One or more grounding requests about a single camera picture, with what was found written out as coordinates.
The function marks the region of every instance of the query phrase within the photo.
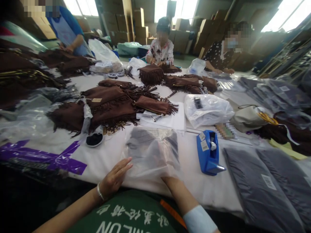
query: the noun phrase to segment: yellow tag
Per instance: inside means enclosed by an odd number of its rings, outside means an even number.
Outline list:
[[[94,102],[94,103],[99,103],[99,102],[101,102],[101,100],[102,100],[102,98],[94,98],[94,99],[92,100],[92,102]]]

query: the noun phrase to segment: face mask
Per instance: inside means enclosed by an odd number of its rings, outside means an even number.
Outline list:
[[[227,48],[228,49],[235,49],[238,44],[239,44],[239,42],[236,41],[235,38],[232,38],[231,41],[228,41]]]

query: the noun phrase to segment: floral shirt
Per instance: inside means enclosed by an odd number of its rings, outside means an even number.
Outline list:
[[[155,58],[155,62],[160,61],[169,61],[170,65],[174,64],[174,55],[173,55],[174,44],[172,41],[168,40],[166,45],[161,50],[161,46],[158,39],[154,39],[151,42],[150,49],[147,52],[147,56]]]

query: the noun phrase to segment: brown suede fringe bag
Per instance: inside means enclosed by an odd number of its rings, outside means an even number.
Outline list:
[[[155,64],[147,65],[137,70],[139,70],[139,78],[145,85],[160,85],[164,78],[163,70]]]
[[[145,96],[141,96],[139,100],[134,103],[134,105],[146,109],[150,112],[163,115],[171,115],[175,114],[175,112],[178,112],[178,108],[176,108],[178,105],[151,99]]]

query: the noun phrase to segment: woman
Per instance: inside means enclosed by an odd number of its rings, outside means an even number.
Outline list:
[[[207,212],[185,187],[173,177],[163,177],[176,201],[120,188],[131,158],[123,159],[97,185],[71,206],[44,223],[35,233],[61,232],[190,232],[220,233]]]
[[[236,48],[242,48],[242,40],[246,39],[251,32],[251,25],[242,21],[234,25],[225,39],[215,42],[207,51],[203,60],[206,61],[206,70],[217,74],[222,72],[233,74],[235,71],[229,69],[228,63],[231,61]]]
[[[78,21],[67,8],[45,5],[45,12],[56,37],[61,41],[61,49],[75,56],[93,57]]]
[[[171,32],[171,24],[167,17],[159,19],[156,27],[158,38],[151,42],[150,49],[146,55],[149,64],[174,65],[173,42],[168,39]]]

